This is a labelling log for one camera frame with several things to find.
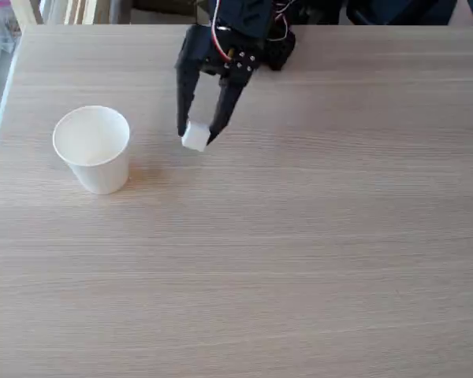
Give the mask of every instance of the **black robotic arm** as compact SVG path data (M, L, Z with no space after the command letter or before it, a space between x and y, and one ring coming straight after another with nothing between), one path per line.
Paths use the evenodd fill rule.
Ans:
M176 65L179 136L186 132L199 73L221 77L207 144L229 123L243 89L261 62L281 69L296 43L281 13L284 6L278 8L274 0L210 0L209 5L211 26L195 24L188 29Z

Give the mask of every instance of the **white wire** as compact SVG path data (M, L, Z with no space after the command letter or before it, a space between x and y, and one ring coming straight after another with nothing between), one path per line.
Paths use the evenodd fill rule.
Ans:
M287 24L287 20L285 19L285 16L283 14L281 14L281 18L282 20L284 20L284 25L285 25L285 34L283 37L281 38L268 38L268 40L270 42L279 42L279 41L283 41L284 39L287 38L287 33L289 33L289 26Z
M214 41L215 48L218 50L218 52L220 53L220 55L221 55L225 60L231 61L231 57L229 57L229 56L224 52L224 50L222 49L221 45L219 44L218 35L217 35L217 33L215 32L215 25L216 25L217 19L218 19L219 5L220 5L220 4L221 4L221 0L216 0L216 2L215 2L214 16L212 17L212 26L211 26L211 29L212 29L212 40Z
M291 0L290 2L288 2L284 8L277 11L277 14L282 14L283 12L285 12L287 8L289 8L295 1L296 0Z

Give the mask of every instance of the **wooden table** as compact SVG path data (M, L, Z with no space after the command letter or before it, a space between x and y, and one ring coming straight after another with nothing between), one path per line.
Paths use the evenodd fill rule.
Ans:
M0 377L473 378L473 29L297 28L205 154L185 27L29 28L0 131ZM217 81L193 113L209 120ZM51 132L132 125L86 193Z

